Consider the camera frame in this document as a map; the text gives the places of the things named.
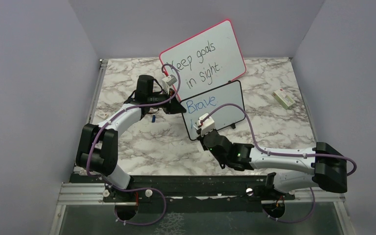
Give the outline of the black framed whiteboard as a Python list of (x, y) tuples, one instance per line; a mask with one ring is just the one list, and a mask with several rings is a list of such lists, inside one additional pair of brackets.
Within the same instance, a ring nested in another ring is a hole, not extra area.
[[(221, 105), (232, 103), (244, 108), (241, 82), (236, 80), (206, 92), (194, 95), (181, 101), (182, 106), (186, 109), (183, 113), (183, 120), (191, 141), (196, 140), (197, 133), (195, 124), (201, 116), (209, 114)], [(245, 119), (242, 111), (234, 106), (225, 106), (214, 114), (211, 118), (215, 122), (217, 130), (229, 127)]]

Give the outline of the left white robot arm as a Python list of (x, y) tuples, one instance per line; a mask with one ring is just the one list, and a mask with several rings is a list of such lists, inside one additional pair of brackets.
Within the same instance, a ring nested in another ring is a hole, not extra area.
[(97, 172), (116, 187), (122, 201), (134, 196), (132, 177), (118, 165), (118, 139), (133, 124), (149, 113), (151, 108), (163, 109), (166, 114), (183, 114), (186, 109), (176, 98), (172, 85), (178, 82), (174, 75), (160, 82), (150, 75), (141, 75), (137, 87), (119, 111), (99, 124), (87, 123), (81, 133), (75, 163), (88, 173)]

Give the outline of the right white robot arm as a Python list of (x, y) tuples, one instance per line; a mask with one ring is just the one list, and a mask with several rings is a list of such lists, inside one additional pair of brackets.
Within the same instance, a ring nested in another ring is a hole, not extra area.
[(307, 149), (269, 149), (231, 142), (217, 130), (197, 139), (221, 168), (237, 171), (283, 169), (283, 173), (267, 176), (263, 194), (269, 199), (301, 188), (319, 187), (332, 193), (348, 190), (348, 159), (325, 142), (317, 142), (314, 148)]

